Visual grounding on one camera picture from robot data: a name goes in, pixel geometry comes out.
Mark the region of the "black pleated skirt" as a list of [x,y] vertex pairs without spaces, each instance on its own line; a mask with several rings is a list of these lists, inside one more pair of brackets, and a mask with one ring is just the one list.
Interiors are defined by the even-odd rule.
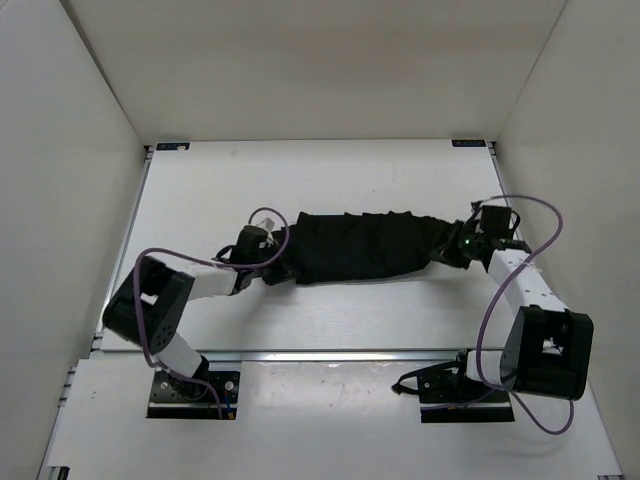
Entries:
[[281,256],[298,284],[379,280],[420,271],[462,223],[411,212],[299,214]]

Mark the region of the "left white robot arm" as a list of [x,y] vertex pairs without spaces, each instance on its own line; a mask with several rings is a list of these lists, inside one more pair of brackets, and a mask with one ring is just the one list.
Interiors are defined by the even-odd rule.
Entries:
[[273,232],[266,218],[250,217],[236,243],[212,260],[167,248],[141,252],[133,269],[104,308],[104,327],[142,350],[147,364],[168,375],[171,387],[185,400],[213,400],[218,393],[209,380],[209,362],[178,333],[191,301],[230,297],[281,266],[291,238],[290,226]]

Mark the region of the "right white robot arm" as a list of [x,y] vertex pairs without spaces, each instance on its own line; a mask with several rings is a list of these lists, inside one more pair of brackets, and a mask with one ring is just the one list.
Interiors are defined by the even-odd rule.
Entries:
[[[594,324],[572,311],[552,291],[535,259],[560,236],[559,219],[551,237],[532,249],[516,238],[520,215],[490,197],[472,203],[471,216],[455,225],[435,260],[453,267],[481,263],[498,289],[489,302],[476,345],[462,354],[463,365],[448,376],[449,391],[471,400],[484,385],[494,390],[576,401],[584,394]],[[514,319],[504,347],[490,351],[484,336],[500,300]]]

